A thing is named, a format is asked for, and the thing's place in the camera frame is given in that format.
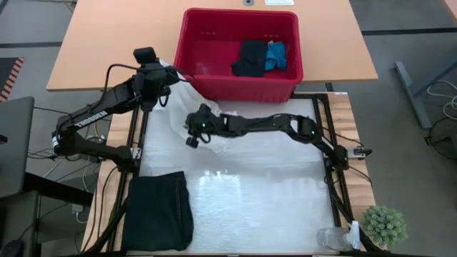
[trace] black cloth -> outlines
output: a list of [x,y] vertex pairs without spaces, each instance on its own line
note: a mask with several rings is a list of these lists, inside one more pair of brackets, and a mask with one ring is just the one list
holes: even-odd
[[241,45],[240,59],[231,65],[235,76],[263,77],[268,44],[265,41],[245,40]]
[[193,232],[194,220],[183,171],[131,180],[123,251],[185,250]]

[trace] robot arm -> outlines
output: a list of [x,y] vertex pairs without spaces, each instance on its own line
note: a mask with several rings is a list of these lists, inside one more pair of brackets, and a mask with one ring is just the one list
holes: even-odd
[[59,118],[52,142],[55,154],[72,156],[78,153],[111,159],[120,172],[132,172],[136,162],[128,146],[112,147],[86,140],[77,131],[112,114],[124,114],[138,105],[148,113],[160,97],[171,93],[170,85],[179,81],[172,66],[163,67],[149,47],[134,51],[141,67],[130,79],[106,91],[99,101]]
[[[292,121],[297,121],[297,131],[293,129]],[[308,117],[293,114],[275,114],[257,119],[227,114],[215,116],[206,104],[201,104],[196,113],[187,116],[186,127],[191,136],[186,144],[193,148],[198,146],[198,139],[209,143],[211,135],[235,138],[251,132],[282,131],[297,142],[312,143],[328,156],[334,168],[349,168],[348,151],[342,146],[333,147],[324,141],[316,122]]]

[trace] red plastic bin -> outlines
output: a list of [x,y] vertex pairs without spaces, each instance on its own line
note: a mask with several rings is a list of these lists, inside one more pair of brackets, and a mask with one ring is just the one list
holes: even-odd
[[[231,64],[240,59],[243,40],[282,41],[287,70],[235,76]],[[189,9],[174,66],[193,74],[192,86],[207,99],[285,102],[303,80],[298,17],[288,11]]]

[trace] white cable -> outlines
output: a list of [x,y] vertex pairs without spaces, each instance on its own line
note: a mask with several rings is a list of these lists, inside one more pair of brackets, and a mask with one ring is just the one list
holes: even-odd
[[439,97],[446,97],[446,98],[452,99],[450,102],[448,102],[447,104],[445,104],[445,105],[443,106],[443,114],[444,114],[446,117],[448,117],[448,118],[450,118],[450,119],[453,119],[453,120],[457,121],[457,116],[451,116],[451,115],[449,115],[449,114],[446,112],[446,108],[447,108],[448,106],[451,106],[452,109],[457,110],[457,102],[456,102],[456,100],[457,100],[457,95],[455,95],[455,96],[449,96],[449,95],[445,95],[445,94],[436,94],[436,93],[430,92],[430,89],[431,89],[433,86],[437,85],[438,83],[445,83],[445,84],[447,84],[447,85],[449,85],[449,86],[452,86],[456,91],[457,91],[457,86],[454,85],[454,84],[452,84],[452,83],[449,82],[449,81],[442,81],[442,80],[439,80],[439,81],[437,81],[435,84],[429,86],[428,89],[427,89],[427,94],[429,94],[429,95],[431,95],[431,96],[439,96]]
[[84,176],[86,175],[86,171],[87,171],[87,167],[89,167],[89,157],[87,158],[87,162],[86,162],[86,168],[84,169],[83,171],[83,185],[84,185],[84,189],[86,189],[86,192],[89,192],[89,189],[87,188],[87,185],[86,185],[86,180],[84,179]]
[[58,161],[58,162],[56,163],[56,165],[54,165],[54,167],[52,167],[48,172],[46,172],[46,173],[43,175],[43,178],[46,178],[52,171],[54,171],[54,170],[57,168],[57,166],[58,166],[60,163],[62,163],[63,160],[64,160],[64,159],[61,159],[60,161]]
[[78,223],[81,223],[81,224],[86,224],[87,221],[80,221],[79,220],[79,213],[76,213],[76,221],[78,221]]

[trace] white plastic sheet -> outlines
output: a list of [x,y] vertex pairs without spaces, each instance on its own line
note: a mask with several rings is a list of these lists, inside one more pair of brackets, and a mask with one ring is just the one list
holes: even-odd
[[[314,119],[310,100],[218,104],[248,118],[290,113]],[[188,147],[169,124],[166,112],[151,113],[140,176],[185,172],[195,228],[186,252],[330,252],[316,242],[318,229],[333,226],[317,148],[266,132],[230,139],[216,153]]]

